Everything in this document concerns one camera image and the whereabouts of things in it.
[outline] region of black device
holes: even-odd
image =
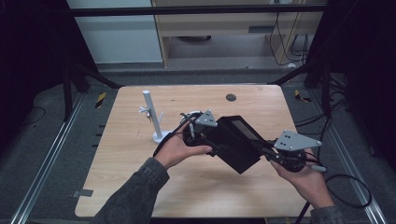
[[[238,174],[244,173],[259,161],[261,156],[265,156],[268,161],[281,164],[290,172],[299,172],[305,167],[307,161],[312,161],[306,157],[304,151],[306,144],[302,142],[308,139],[309,146],[307,147],[312,147],[313,142],[320,145],[320,142],[316,140],[290,131],[285,131],[274,141],[266,141],[241,116],[221,117],[215,121],[210,110],[205,113],[194,112],[182,115],[184,118],[180,126],[163,139],[155,150],[154,156],[170,137],[175,133],[180,133],[179,129],[186,122],[190,124],[181,131],[185,144],[190,147],[212,146],[213,150],[207,154],[212,157],[218,156]]]

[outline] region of hand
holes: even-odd
[[[187,122],[179,131],[182,132],[188,124]],[[183,134],[177,133],[163,145],[154,159],[167,170],[190,156],[202,155],[210,151],[212,151],[210,146],[187,147],[183,142]]]
[[[314,160],[315,158],[307,154],[307,158]],[[319,171],[313,170],[309,167],[312,165],[308,163],[305,168],[298,172],[292,173],[283,168],[280,164],[270,161],[272,166],[276,169],[279,176],[288,180],[299,192],[299,194],[312,204],[314,208],[322,208],[334,206],[332,197],[329,194],[323,174]]]

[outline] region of wall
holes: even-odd
[[[149,0],[67,0],[67,3],[71,8],[151,7]],[[153,16],[86,17],[76,21],[99,65],[163,61]]]

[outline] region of sleeve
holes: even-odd
[[[343,214],[337,206],[314,209],[311,211],[312,224],[344,224]]]
[[[168,180],[165,168],[155,159],[147,159],[107,200],[91,223],[149,223],[158,192]]]

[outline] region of person's left hand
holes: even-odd
[[[169,169],[172,166],[179,164],[190,156],[202,155],[212,151],[210,146],[188,147],[183,142],[183,130],[189,125],[187,122],[178,130],[178,133],[172,136],[164,145],[163,148],[154,157],[160,164]]]

